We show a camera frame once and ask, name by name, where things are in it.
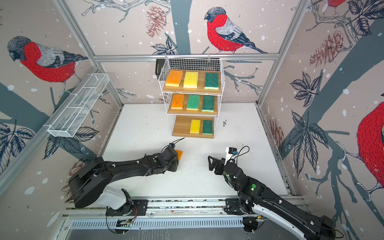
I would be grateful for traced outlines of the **orange sponge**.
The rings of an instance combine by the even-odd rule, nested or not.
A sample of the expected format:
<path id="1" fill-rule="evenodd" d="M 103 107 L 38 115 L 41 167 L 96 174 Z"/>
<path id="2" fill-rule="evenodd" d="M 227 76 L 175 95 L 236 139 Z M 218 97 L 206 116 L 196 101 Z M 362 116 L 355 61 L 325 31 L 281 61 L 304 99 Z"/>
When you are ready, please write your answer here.
<path id="1" fill-rule="evenodd" d="M 174 94 L 171 102 L 172 110 L 182 110 L 184 106 L 185 95 L 184 94 Z"/>
<path id="2" fill-rule="evenodd" d="M 166 87 L 179 87 L 183 76 L 183 71 L 170 70 L 165 82 Z"/>
<path id="3" fill-rule="evenodd" d="M 183 151 L 176 150 L 176 152 L 178 153 L 178 160 L 180 161 L 183 155 Z"/>

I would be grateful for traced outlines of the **yellow sponge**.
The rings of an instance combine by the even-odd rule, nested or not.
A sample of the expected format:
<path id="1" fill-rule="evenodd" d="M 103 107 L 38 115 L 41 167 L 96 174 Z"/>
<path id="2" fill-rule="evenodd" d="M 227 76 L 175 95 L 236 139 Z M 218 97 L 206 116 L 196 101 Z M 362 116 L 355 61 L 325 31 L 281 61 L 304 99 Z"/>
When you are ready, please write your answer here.
<path id="1" fill-rule="evenodd" d="M 201 120 L 192 119 L 190 125 L 190 134 L 199 134 L 201 127 Z"/>
<path id="2" fill-rule="evenodd" d="M 188 89 L 198 88 L 199 72 L 187 71 L 184 78 L 183 87 Z"/>

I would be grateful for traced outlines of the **dark green sponge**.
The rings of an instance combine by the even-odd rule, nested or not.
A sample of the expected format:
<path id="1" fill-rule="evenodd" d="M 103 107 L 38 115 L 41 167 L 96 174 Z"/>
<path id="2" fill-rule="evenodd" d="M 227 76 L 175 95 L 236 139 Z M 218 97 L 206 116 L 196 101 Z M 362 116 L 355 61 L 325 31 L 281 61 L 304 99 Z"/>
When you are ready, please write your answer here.
<path id="1" fill-rule="evenodd" d="M 214 134 L 213 121 L 203 120 L 203 135 L 212 136 Z"/>
<path id="2" fill-rule="evenodd" d="M 213 113 L 214 111 L 215 111 L 215 97 L 214 96 L 204 96 L 203 97 L 202 112 Z"/>

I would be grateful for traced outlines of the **light green sponge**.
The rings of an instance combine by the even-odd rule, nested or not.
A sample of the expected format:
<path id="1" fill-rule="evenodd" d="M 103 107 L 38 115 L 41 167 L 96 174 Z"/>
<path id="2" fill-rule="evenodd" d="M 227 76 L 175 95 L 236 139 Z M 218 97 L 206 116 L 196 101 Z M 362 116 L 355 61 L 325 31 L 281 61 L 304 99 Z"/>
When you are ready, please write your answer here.
<path id="1" fill-rule="evenodd" d="M 200 104 L 200 95 L 189 95 L 187 111 L 198 111 Z"/>

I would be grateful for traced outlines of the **dark green sponge front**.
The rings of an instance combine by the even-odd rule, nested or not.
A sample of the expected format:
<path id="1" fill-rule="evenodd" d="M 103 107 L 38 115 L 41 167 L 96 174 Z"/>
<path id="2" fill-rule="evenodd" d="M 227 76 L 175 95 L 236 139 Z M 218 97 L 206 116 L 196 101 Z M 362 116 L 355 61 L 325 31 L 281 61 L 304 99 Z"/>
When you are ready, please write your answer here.
<path id="1" fill-rule="evenodd" d="M 203 97 L 202 112 L 213 113 L 214 111 L 215 111 L 215 97 L 214 96 L 204 96 Z"/>

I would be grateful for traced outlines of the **dark green sponge carried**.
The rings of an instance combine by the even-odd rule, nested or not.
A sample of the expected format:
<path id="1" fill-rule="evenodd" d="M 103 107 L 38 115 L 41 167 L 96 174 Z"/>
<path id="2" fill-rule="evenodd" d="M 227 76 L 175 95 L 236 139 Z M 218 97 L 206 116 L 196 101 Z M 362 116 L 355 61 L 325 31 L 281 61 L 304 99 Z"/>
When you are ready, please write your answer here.
<path id="1" fill-rule="evenodd" d="M 205 90 L 218 90 L 219 89 L 219 74 L 206 73 L 205 75 Z"/>

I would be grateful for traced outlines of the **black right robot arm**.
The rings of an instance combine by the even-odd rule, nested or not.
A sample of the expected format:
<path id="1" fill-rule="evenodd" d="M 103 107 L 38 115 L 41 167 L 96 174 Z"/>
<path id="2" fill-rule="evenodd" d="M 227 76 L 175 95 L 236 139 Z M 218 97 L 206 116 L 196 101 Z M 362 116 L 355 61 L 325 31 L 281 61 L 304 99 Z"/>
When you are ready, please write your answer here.
<path id="1" fill-rule="evenodd" d="M 315 216 L 299 209 L 260 181 L 247 176 L 234 160 L 208 157 L 209 170 L 222 175 L 238 199 L 226 199 L 228 215 L 256 214 L 267 218 L 300 240 L 334 240 L 336 230 L 327 216 Z"/>

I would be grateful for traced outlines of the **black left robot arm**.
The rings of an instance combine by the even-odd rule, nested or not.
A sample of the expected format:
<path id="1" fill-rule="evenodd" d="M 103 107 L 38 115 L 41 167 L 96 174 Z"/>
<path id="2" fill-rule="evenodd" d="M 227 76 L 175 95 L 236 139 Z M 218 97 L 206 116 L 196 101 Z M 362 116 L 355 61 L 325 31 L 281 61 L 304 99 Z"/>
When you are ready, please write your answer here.
<path id="1" fill-rule="evenodd" d="M 110 187 L 110 183 L 167 171 L 176 172 L 178 165 L 179 155 L 175 144 L 169 144 L 161 153 L 145 155 L 138 160 L 110 162 L 97 157 L 70 178 L 70 199 L 77 209 L 97 204 L 119 211 L 122 215 L 128 214 L 133 207 L 129 193 L 125 189 Z"/>

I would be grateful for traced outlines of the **middle wooden shelf board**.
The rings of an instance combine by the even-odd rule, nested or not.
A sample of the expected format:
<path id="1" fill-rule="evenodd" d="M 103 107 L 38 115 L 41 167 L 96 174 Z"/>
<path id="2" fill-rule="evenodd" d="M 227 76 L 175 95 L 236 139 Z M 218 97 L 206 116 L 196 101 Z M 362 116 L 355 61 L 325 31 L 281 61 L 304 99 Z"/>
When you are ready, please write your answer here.
<path id="1" fill-rule="evenodd" d="M 167 114 L 169 115 L 190 115 L 190 116 L 210 116 L 210 117 L 218 117 L 219 111 L 221 107 L 221 96 L 214 96 L 215 97 L 215 111 L 213 113 L 209 112 L 202 112 L 202 106 L 203 106 L 203 97 L 204 96 L 211 96 L 211 95 L 200 95 L 200 104 L 199 104 L 199 110 L 198 111 L 187 111 L 187 103 L 188 103 L 188 97 L 190 94 L 184 94 L 185 100 L 184 100 L 184 106 L 182 110 L 172 110 L 171 109 L 171 102 L 174 94 L 168 94 L 167 100 L 166 100 L 166 109 Z"/>

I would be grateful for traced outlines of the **top wooden shelf board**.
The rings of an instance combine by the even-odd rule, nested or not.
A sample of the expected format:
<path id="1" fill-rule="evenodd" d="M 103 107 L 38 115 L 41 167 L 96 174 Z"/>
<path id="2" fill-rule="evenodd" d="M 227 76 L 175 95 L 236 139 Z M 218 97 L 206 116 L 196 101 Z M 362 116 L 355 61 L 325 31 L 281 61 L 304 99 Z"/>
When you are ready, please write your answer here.
<path id="1" fill-rule="evenodd" d="M 184 80 L 186 70 L 183 70 L 183 75 L 181 77 L 180 85 L 178 87 L 169 87 L 165 85 L 167 77 L 164 78 L 164 81 L 159 81 L 161 90 L 164 93 L 177 93 L 177 94 L 195 94 L 195 95 L 213 95 L 220 96 L 223 94 L 225 87 L 225 80 L 222 80 L 221 72 L 212 72 L 212 71 L 198 71 L 198 84 L 197 88 L 184 88 Z M 219 89 L 218 90 L 209 90 L 205 89 L 205 77 L 207 73 L 216 73 L 219 77 Z"/>

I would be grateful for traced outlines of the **black box behind shelf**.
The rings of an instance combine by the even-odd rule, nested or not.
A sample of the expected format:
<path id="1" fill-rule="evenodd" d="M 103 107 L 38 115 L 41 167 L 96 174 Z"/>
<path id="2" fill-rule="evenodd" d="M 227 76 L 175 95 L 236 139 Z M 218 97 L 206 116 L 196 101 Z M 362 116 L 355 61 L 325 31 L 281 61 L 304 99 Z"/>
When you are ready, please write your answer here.
<path id="1" fill-rule="evenodd" d="M 155 74 L 157 77 L 160 76 L 162 69 L 165 65 L 166 59 L 156 59 Z"/>

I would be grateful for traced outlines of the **perforated metal vent strip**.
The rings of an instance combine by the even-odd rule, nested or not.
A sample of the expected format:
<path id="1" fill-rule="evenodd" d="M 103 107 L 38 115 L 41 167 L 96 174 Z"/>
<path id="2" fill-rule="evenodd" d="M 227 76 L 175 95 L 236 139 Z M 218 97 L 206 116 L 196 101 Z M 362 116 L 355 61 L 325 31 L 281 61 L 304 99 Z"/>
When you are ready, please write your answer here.
<path id="1" fill-rule="evenodd" d="M 225 218 L 156 218 L 137 219 L 130 223 L 123 219 L 74 220 L 72 230 L 160 230 L 160 229 L 189 229 L 189 228 L 242 228 L 243 219 L 240 217 Z"/>

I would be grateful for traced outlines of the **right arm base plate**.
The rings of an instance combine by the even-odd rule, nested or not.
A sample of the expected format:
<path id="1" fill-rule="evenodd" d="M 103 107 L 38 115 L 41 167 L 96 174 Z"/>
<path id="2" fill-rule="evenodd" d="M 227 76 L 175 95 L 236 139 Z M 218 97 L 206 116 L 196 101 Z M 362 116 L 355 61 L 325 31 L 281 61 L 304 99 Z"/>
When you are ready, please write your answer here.
<path id="1" fill-rule="evenodd" d="M 226 206 L 224 211 L 228 215 L 255 215 L 255 216 L 264 216 L 269 210 L 256 204 L 255 202 L 249 199 L 243 198 L 232 198 L 226 199 Z"/>

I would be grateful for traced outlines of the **aluminium mounting rail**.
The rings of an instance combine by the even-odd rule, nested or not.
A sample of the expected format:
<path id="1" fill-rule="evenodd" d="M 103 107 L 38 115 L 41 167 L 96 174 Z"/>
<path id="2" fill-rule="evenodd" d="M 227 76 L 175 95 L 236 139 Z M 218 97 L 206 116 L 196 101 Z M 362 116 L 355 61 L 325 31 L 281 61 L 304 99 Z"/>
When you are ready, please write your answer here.
<path id="1" fill-rule="evenodd" d="M 226 199 L 211 198 L 148 198 L 146 217 L 175 214 L 220 215 L 224 214 Z"/>

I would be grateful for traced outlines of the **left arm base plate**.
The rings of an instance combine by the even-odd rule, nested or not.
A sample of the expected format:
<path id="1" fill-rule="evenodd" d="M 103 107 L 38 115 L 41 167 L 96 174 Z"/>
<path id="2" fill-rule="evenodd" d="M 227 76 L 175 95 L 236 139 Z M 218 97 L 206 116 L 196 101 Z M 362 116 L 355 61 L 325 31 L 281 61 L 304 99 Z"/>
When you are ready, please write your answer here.
<path id="1" fill-rule="evenodd" d="M 122 217 L 122 216 L 145 216 L 148 206 L 148 200 L 128 200 L 122 207 L 117 210 L 108 208 L 106 211 L 107 217 Z"/>

